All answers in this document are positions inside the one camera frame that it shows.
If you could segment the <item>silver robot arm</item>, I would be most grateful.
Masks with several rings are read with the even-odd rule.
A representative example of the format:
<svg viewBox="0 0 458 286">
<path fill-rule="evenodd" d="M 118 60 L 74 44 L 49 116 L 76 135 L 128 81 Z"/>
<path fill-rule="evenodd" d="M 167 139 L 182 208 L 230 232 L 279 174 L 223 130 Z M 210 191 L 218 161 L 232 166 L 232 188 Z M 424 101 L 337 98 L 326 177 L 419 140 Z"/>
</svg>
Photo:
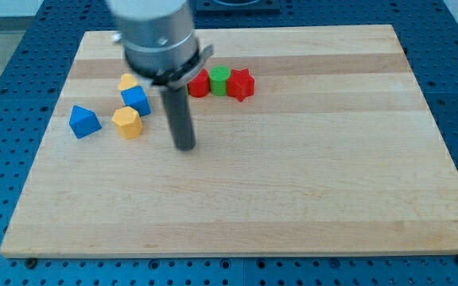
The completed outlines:
<svg viewBox="0 0 458 286">
<path fill-rule="evenodd" d="M 185 0 L 106 0 L 129 68 L 158 88 L 175 147 L 196 146 L 187 85 L 214 55 L 200 47 Z"/>
</svg>

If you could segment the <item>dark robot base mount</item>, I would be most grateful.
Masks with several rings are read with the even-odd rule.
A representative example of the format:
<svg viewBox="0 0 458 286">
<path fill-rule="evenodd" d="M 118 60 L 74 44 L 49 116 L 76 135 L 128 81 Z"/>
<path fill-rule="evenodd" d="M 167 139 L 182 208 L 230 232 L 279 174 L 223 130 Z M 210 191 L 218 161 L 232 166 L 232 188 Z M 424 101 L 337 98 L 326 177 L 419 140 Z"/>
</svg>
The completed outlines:
<svg viewBox="0 0 458 286">
<path fill-rule="evenodd" d="M 196 13 L 279 12 L 280 0 L 192 0 Z"/>
</svg>

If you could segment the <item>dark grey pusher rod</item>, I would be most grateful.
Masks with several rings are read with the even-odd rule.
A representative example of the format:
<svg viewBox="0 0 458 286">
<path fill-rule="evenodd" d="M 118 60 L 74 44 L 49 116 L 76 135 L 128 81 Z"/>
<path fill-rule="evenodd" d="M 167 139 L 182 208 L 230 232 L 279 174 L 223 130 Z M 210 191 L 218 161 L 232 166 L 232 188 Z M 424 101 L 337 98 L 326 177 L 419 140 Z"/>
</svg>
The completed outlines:
<svg viewBox="0 0 458 286">
<path fill-rule="evenodd" d="M 193 149 L 196 137 L 186 87 L 161 87 L 159 92 L 175 147 L 180 151 Z"/>
</svg>

